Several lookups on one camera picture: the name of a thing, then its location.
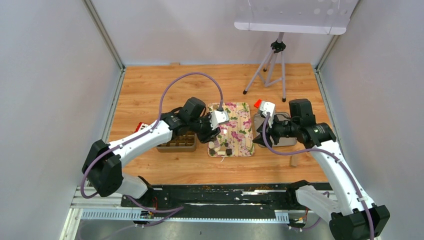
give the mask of flower pattern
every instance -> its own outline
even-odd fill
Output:
[[[208,105],[209,111],[218,108],[217,103]],[[255,152],[252,131],[252,119],[249,105],[245,102],[226,102],[222,105],[224,111],[228,113],[230,121],[220,125],[221,133],[217,136],[219,145],[215,148],[208,148],[211,157],[248,157]],[[231,149],[232,154],[218,154]]]

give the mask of tripod leg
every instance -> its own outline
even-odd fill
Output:
[[[268,62],[266,63],[266,66],[263,68],[263,71],[266,72],[268,70],[268,67],[270,66],[272,56],[268,59]]]
[[[284,62],[284,51],[281,52],[281,81],[282,81],[282,102],[286,102],[286,63]]]
[[[271,76],[273,75],[274,67],[276,65],[278,53],[272,54],[271,65],[269,66],[268,76],[266,76],[265,86],[267,87],[270,83]]]
[[[260,66],[257,68],[256,72],[254,73],[252,79],[250,80],[249,84],[246,86],[246,88],[243,91],[243,94],[247,94],[249,88],[251,87],[251,85],[253,84],[253,82],[255,81],[255,78],[258,76],[259,72],[261,71],[262,67],[264,66],[265,62],[271,57],[271,55],[273,54],[274,50],[270,49],[268,54],[266,55],[265,59],[263,59],[262,63],[260,64]]]

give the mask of wooden block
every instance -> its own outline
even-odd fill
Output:
[[[291,155],[290,157],[290,167],[296,168],[298,166],[299,154]]]

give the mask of white board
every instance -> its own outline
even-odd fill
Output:
[[[341,35],[358,0],[239,0],[239,30]]]

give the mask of wooden table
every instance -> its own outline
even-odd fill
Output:
[[[281,71],[275,66],[275,76]],[[247,102],[251,114],[258,99],[276,104],[277,112],[289,112],[288,101],[307,98],[311,101],[317,123],[330,124],[321,93],[310,64],[286,64],[287,102],[281,101],[281,86],[263,87],[258,79],[247,95],[243,89],[258,68],[257,64],[225,65],[167,65],[132,66],[126,69],[114,116],[110,141],[132,134],[139,122],[152,123],[158,116],[159,101],[166,86],[175,78],[189,72],[211,75],[223,90],[224,102]],[[206,77],[194,75],[174,84],[168,91],[162,112],[183,106],[190,97],[206,104],[220,100],[216,86]],[[289,152],[304,149],[295,146],[279,147]],[[143,176],[151,184],[234,184],[234,183],[291,183],[299,180],[327,182],[319,164],[309,153],[299,156],[296,168],[289,166],[289,156],[279,156],[266,148],[255,146],[251,157],[209,157],[207,146],[197,142],[195,152],[160,153],[155,148],[134,159],[123,171]]]

